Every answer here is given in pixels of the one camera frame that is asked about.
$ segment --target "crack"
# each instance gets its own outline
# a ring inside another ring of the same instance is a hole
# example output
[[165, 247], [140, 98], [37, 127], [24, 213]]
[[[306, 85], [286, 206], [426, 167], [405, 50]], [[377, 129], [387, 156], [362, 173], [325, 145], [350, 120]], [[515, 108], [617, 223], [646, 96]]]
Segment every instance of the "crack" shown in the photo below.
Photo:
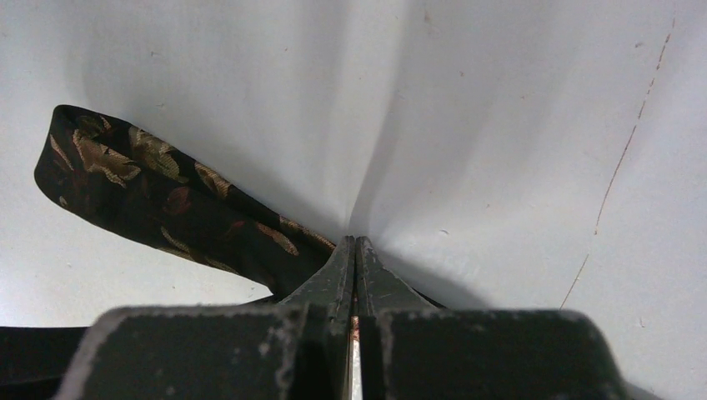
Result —
[[579, 281], [579, 275], [582, 273], [582, 270], [584, 270], [584, 266], [587, 265], [587, 260], [589, 260], [589, 253], [587, 252], [587, 257], [584, 258], [584, 262], [582, 262], [582, 267], [579, 268], [579, 272], [577, 272], [577, 276], [574, 277], [574, 281], [572, 281], [572, 286], [569, 287], [569, 290], [567, 291], [567, 295], [564, 296], [564, 300], [562, 301], [562, 304], [559, 305], [559, 309], [561, 310], [562, 307], [564, 307], [564, 304], [567, 302], [567, 299], [569, 298], [569, 294], [572, 293], [572, 289], [574, 289], [574, 285]]
[[631, 134], [629, 135], [629, 140], [626, 142], [626, 145], [624, 146], [624, 152], [621, 153], [621, 158], [619, 158], [619, 162], [616, 164], [616, 168], [614, 169], [614, 174], [611, 176], [611, 180], [609, 181], [609, 186], [606, 188], [606, 193], [604, 193], [604, 199], [601, 202], [601, 207], [599, 208], [599, 215], [597, 215], [597, 220], [596, 224], [594, 225], [594, 235], [596, 235], [599, 232], [599, 221], [601, 220], [601, 213], [604, 211], [604, 205], [606, 204], [606, 199], [609, 197], [609, 192], [611, 192], [611, 187], [614, 184], [614, 180], [616, 179], [616, 174], [619, 173], [619, 168], [621, 167], [621, 163], [624, 161], [624, 157], [626, 157], [626, 152], [629, 150], [629, 145], [631, 144], [631, 140], [634, 138], [634, 133], [636, 133], [636, 128], [639, 126], [640, 118], [643, 115], [643, 110], [645, 108], [645, 103], [648, 101], [648, 97], [650, 96], [650, 91], [653, 89], [653, 85], [655, 84], [655, 78], [658, 76], [658, 70], [660, 70], [660, 64], [663, 62], [663, 56], [665, 55], [665, 49], [668, 47], [668, 42], [670, 41], [670, 36], [673, 34], [673, 30], [675, 29], [675, 16], [674, 16], [674, 11], [673, 11], [673, 24], [670, 28], [670, 32], [668, 32], [668, 36], [665, 37], [665, 42], [663, 43], [663, 48], [660, 50], [660, 57], [658, 57], [658, 63], [655, 65], [655, 75], [653, 76], [653, 79], [650, 80], [650, 84], [648, 85], [648, 90], [645, 93], [645, 97], [643, 99], [643, 104], [641, 104], [641, 108], [639, 110], [639, 115], [636, 118], [636, 124], [634, 125], [634, 128], [631, 129]]

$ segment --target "scratched white surface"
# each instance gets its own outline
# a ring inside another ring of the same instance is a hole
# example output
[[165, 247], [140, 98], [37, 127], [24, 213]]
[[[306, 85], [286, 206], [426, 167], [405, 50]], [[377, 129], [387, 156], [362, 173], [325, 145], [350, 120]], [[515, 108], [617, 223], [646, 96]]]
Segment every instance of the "scratched white surface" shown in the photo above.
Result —
[[705, 12], [0, 0], [0, 323], [266, 293], [43, 198], [34, 163], [71, 103], [332, 238], [368, 234], [444, 303], [586, 312], [641, 396], [707, 398]]

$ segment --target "black floral cloth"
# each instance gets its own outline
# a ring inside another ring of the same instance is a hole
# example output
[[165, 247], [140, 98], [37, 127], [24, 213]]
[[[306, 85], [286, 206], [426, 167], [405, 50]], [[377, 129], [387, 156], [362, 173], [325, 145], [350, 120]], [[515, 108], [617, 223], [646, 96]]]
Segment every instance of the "black floral cloth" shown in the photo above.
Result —
[[54, 109], [34, 177], [86, 221], [262, 283], [273, 300], [309, 279], [334, 248], [152, 134], [80, 107]]

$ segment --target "folded cloth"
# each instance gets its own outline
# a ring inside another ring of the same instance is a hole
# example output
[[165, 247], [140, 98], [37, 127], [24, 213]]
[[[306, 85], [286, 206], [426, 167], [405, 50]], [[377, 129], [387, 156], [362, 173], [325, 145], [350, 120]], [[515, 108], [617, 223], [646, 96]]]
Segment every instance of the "folded cloth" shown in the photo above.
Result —
[[170, 144], [80, 107], [54, 109], [34, 177], [49, 199], [86, 221], [262, 283], [276, 301], [334, 248]]

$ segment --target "black object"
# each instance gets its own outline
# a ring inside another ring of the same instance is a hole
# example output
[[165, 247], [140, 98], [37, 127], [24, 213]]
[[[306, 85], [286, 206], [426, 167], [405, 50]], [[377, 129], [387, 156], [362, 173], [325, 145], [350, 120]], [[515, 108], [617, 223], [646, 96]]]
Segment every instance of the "black object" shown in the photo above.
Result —
[[277, 305], [104, 314], [56, 398], [346, 398], [353, 315], [366, 399], [627, 398], [585, 316], [439, 309], [386, 270], [365, 237], [343, 238]]

